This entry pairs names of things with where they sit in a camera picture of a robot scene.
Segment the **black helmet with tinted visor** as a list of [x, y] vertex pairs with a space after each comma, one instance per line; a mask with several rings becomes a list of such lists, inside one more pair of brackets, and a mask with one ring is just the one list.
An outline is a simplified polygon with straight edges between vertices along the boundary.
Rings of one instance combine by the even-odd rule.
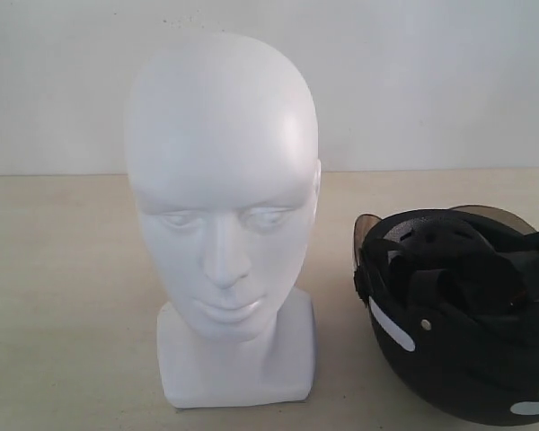
[[484, 205], [359, 215], [354, 286], [387, 363], [456, 418], [539, 422], [539, 230]]

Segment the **white mannequin head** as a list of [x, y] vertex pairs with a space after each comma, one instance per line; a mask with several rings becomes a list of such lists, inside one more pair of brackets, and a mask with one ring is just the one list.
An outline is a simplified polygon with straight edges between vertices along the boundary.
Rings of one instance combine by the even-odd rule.
[[260, 40], [191, 34], [141, 68], [124, 137], [167, 295], [156, 324], [165, 398], [179, 409], [305, 400], [316, 329], [296, 281], [322, 169], [302, 74]]

